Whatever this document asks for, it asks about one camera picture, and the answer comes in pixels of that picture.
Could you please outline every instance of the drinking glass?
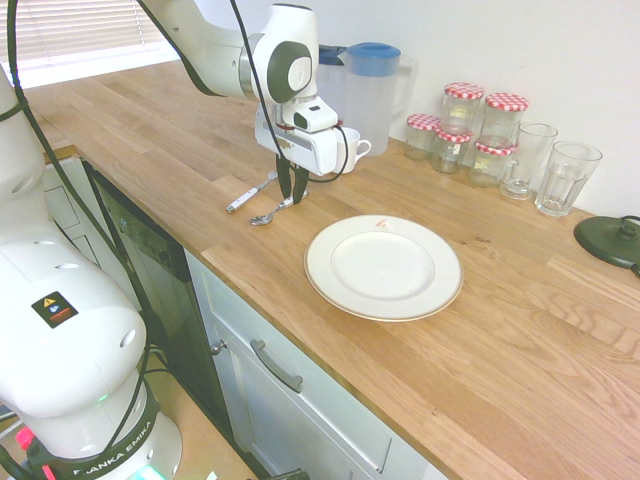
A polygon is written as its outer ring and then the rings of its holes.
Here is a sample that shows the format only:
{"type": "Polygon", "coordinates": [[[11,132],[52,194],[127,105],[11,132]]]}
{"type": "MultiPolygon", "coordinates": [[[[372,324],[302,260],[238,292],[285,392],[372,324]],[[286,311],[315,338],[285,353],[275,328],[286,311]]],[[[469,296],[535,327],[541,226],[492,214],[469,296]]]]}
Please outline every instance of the drinking glass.
{"type": "Polygon", "coordinates": [[[518,126],[517,148],[502,174],[500,191],[515,200],[528,200],[533,194],[529,182],[549,155],[558,131],[544,123],[522,123],[518,126]]]}
{"type": "Polygon", "coordinates": [[[556,142],[535,200],[538,210],[554,217],[568,214],[601,159],[600,150],[585,143],[556,142]]]}

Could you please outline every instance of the window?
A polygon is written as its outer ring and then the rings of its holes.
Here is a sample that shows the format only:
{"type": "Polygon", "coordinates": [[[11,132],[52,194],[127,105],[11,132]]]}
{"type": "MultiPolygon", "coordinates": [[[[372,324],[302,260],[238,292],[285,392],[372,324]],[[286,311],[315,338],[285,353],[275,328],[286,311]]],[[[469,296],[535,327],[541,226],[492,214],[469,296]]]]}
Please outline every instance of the window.
{"type": "MultiPolygon", "coordinates": [[[[4,25],[6,15],[4,0],[4,25]]],[[[0,61],[8,72],[5,29],[0,61]]],[[[178,58],[136,0],[21,0],[16,30],[25,88],[178,58]]]]}

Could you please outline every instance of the window blind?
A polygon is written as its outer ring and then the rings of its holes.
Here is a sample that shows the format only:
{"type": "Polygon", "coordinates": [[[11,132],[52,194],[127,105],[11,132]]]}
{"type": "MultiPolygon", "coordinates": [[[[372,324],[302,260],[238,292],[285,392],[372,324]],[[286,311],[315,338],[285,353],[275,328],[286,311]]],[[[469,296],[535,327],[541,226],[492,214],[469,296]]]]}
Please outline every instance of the window blind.
{"type": "MultiPolygon", "coordinates": [[[[6,64],[7,0],[0,1],[0,61],[6,64]]],[[[20,0],[18,65],[38,68],[127,54],[168,43],[135,0],[20,0]]]]}

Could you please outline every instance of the warning label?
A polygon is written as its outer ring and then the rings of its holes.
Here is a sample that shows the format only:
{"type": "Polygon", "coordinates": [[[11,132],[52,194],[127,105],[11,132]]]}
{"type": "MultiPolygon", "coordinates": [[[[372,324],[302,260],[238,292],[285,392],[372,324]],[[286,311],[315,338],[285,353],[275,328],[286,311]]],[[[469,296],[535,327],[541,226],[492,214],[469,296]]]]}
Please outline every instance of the warning label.
{"type": "Polygon", "coordinates": [[[52,292],[31,305],[38,315],[51,327],[56,328],[65,320],[78,314],[60,292],[52,292]]]}

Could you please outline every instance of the white mug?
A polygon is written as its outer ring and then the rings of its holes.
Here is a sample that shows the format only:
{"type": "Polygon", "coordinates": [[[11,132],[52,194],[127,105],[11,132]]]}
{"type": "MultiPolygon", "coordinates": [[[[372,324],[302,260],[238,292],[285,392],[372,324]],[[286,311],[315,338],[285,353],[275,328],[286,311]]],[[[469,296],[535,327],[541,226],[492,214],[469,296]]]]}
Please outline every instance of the white mug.
{"type": "MultiPolygon", "coordinates": [[[[349,173],[353,170],[362,157],[364,157],[369,150],[371,150],[371,142],[369,140],[360,140],[360,132],[354,130],[353,128],[342,128],[345,137],[347,137],[347,145],[349,146],[349,158],[347,158],[347,164],[342,170],[342,173],[349,173]],[[358,153],[360,149],[360,145],[366,145],[364,151],[358,153]]],[[[333,169],[334,173],[340,172],[342,169],[342,165],[344,165],[345,161],[345,148],[344,148],[344,137],[340,130],[337,128],[333,129],[333,133],[336,135],[336,140],[338,141],[338,155],[336,158],[336,168],[333,169]]]]}

